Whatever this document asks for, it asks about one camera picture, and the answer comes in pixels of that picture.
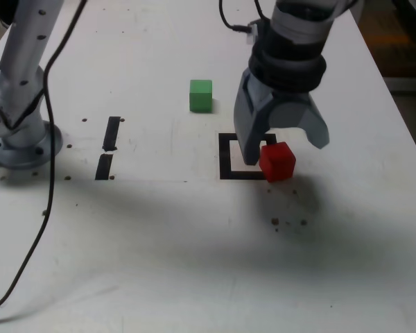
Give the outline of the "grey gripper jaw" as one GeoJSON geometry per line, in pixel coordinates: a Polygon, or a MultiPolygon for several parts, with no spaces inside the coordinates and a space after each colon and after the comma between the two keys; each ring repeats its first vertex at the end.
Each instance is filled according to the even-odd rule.
{"type": "Polygon", "coordinates": [[[255,165],[259,160],[260,142],[270,129],[272,93],[273,89],[258,80],[250,69],[243,72],[234,104],[234,128],[246,165],[255,165]]]}
{"type": "Polygon", "coordinates": [[[329,144],[328,127],[310,94],[274,94],[273,100],[268,116],[270,128],[299,128],[316,148],[329,144]]]}

